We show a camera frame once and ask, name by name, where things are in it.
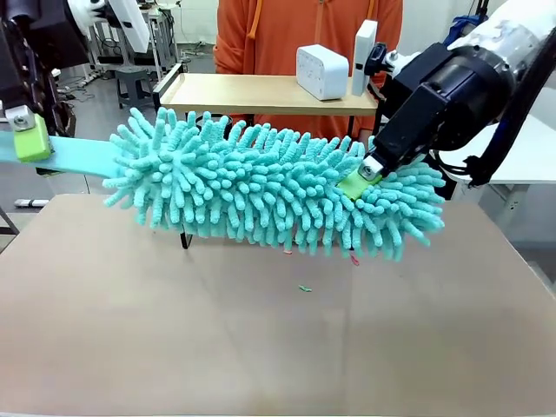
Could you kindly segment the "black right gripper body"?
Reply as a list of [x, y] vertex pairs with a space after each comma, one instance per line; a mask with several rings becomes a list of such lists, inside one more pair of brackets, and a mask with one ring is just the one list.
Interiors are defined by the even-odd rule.
[[449, 95], [450, 144], [463, 146], [506, 107], [514, 82], [502, 59], [479, 46], [453, 51], [456, 72], [463, 77]]

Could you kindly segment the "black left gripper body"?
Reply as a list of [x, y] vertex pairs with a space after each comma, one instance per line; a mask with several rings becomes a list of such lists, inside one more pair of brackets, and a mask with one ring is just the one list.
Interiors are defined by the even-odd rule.
[[27, 50], [51, 70], [89, 60], [85, 36], [67, 1], [1, 2], [1, 54], [22, 61]]

